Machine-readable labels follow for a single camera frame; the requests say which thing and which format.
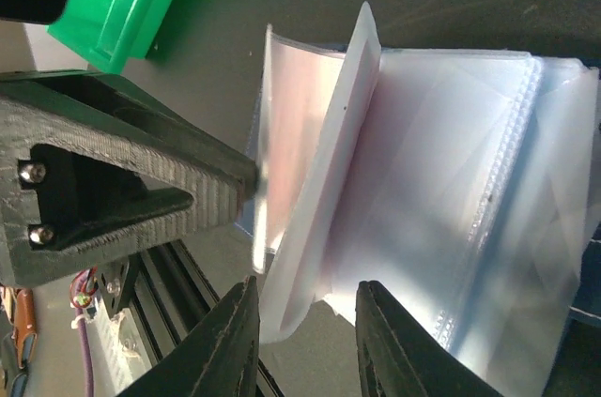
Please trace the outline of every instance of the green container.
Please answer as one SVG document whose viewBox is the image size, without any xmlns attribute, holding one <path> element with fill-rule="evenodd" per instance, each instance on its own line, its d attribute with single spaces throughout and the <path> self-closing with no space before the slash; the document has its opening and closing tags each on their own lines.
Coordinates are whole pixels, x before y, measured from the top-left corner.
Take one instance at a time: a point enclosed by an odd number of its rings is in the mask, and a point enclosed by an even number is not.
<svg viewBox="0 0 601 397">
<path fill-rule="evenodd" d="M 171 0 L 69 0 L 48 33 L 96 68 L 120 73 L 129 57 L 143 58 Z"/>
</svg>

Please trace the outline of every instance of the black plastic mount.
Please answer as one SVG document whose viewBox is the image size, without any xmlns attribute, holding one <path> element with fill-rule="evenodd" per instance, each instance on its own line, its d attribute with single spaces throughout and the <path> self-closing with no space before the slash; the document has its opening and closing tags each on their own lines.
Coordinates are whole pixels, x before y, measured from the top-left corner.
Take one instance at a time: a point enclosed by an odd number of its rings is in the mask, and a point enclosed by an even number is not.
<svg viewBox="0 0 601 397">
<path fill-rule="evenodd" d="M 254 194 L 252 160 L 119 76 L 0 75 L 0 119 L 5 285 L 34 287 L 230 223 Z M 23 180 L 28 164 L 43 179 Z"/>
<path fill-rule="evenodd" d="M 362 395 L 499 396 L 445 351 L 380 282 L 357 293 Z"/>
</svg>

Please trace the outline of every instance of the screw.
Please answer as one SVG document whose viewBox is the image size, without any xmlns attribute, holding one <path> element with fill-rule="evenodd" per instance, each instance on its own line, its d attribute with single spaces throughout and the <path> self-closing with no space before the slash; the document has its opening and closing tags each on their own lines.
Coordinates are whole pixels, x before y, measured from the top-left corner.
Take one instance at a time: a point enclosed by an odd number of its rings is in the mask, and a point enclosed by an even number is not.
<svg viewBox="0 0 601 397">
<path fill-rule="evenodd" d="M 135 350 L 135 342 L 131 339 L 126 339 L 123 341 L 123 348 L 125 350 Z"/>
<path fill-rule="evenodd" d="M 115 278 L 114 280 L 106 284 L 106 292 L 113 296 L 119 295 L 119 293 L 121 292 L 121 282 L 118 278 Z"/>
<path fill-rule="evenodd" d="M 34 244 L 45 245 L 54 239 L 54 230 L 50 225 L 39 225 L 29 228 L 29 240 Z"/>
<path fill-rule="evenodd" d="M 46 177 L 46 166 L 41 162 L 28 162 L 19 168 L 19 176 L 25 183 L 39 184 Z"/>
</svg>

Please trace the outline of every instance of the transparent plastic film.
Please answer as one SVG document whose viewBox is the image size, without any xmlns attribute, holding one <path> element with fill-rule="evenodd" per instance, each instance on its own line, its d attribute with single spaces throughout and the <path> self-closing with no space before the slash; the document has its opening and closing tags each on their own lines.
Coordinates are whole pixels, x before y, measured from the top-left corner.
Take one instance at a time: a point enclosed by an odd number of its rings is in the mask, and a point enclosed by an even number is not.
<svg viewBox="0 0 601 397">
<path fill-rule="evenodd" d="M 543 392 L 578 290 L 591 234 L 597 86 L 597 70 L 577 60 L 545 60 L 524 146 L 461 320 L 463 334 L 450 349 L 503 395 Z"/>
<path fill-rule="evenodd" d="M 354 322 L 358 283 L 379 280 L 448 344 L 540 76 L 525 53 L 384 52 L 331 228 L 337 312 Z"/>
<path fill-rule="evenodd" d="M 253 267 L 277 252 L 316 153 L 344 56 L 281 38 L 268 29 L 260 107 Z"/>
<path fill-rule="evenodd" d="M 296 202 L 290 200 L 283 205 L 293 208 L 289 221 L 284 223 L 281 244 L 259 301 L 261 343 L 280 341 L 292 334 L 315 299 L 331 220 L 376 85 L 379 59 L 376 24 L 369 5 L 364 4 L 331 99 L 329 103 L 321 101 L 324 105 L 328 104 L 318 137 L 302 147 L 316 146 L 315 154 L 307 157 L 310 160 L 304 180 L 303 176 L 295 178 L 301 183 L 298 198 Z M 276 108 L 272 100 L 272 124 L 276 116 L 285 111 L 285 108 Z M 307 123 L 309 130 L 312 130 L 312 123 Z M 290 140 L 294 142 L 288 148 L 298 149 L 299 145 L 303 145 L 299 137 L 290 137 Z M 281 142 L 282 138 L 276 136 L 273 141 Z M 276 195 L 277 190 L 274 194 L 270 193 L 276 173 L 273 169 L 273 163 L 277 161 L 274 148 L 270 143 L 268 226 L 272 224 L 271 214 L 281 217 L 281 211 L 272 212 L 274 206 L 271 206 L 272 198 L 280 198 Z M 291 170 L 289 160 L 283 160 L 282 173 L 296 174 Z"/>
</svg>

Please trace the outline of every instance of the dark gray table surface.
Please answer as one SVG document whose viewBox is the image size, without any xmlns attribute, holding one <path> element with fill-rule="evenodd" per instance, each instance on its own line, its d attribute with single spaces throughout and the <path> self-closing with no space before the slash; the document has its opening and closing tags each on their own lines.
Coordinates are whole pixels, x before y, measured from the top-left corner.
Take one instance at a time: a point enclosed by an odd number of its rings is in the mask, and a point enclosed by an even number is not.
<svg viewBox="0 0 601 397">
<path fill-rule="evenodd" d="M 174 0 L 147 60 L 124 75 L 242 150 L 261 82 L 265 30 L 347 43 L 363 1 L 386 47 L 492 48 L 598 59 L 601 0 Z M 232 227 L 185 239 L 219 293 L 251 271 Z M 352 327 L 316 305 L 288 341 L 261 347 L 287 396 L 360 395 Z"/>
</svg>

